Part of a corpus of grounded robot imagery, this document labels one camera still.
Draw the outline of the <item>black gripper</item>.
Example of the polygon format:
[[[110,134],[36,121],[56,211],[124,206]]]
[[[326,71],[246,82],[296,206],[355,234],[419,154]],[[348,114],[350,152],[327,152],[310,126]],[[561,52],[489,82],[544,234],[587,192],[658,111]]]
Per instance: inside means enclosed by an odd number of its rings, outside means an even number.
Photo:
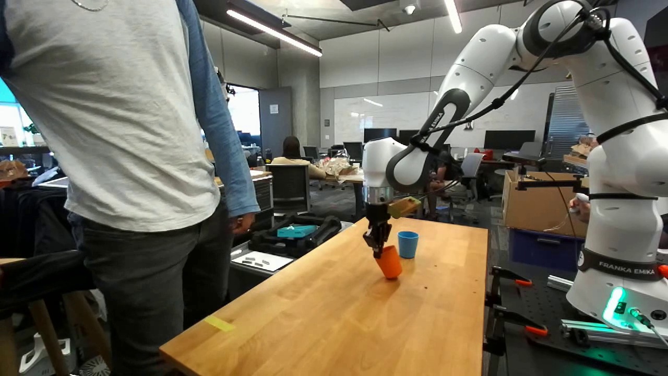
[[[367,202],[365,218],[367,218],[367,230],[363,234],[363,242],[373,251],[373,256],[383,256],[389,247],[389,234],[391,234],[389,206],[384,202]]]

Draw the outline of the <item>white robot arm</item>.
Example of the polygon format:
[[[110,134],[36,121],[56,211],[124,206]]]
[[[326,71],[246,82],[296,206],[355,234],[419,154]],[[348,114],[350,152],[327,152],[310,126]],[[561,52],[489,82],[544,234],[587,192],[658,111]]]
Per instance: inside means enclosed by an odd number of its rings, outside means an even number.
[[[503,71],[549,67],[571,73],[595,136],[587,157],[590,215],[565,299],[612,328],[666,334],[660,200],[668,197],[668,109],[636,27],[587,0],[548,0],[518,27],[480,27],[447,71],[417,136],[365,145],[367,244],[387,242],[389,204],[428,180],[451,132],[503,104],[489,97]]]

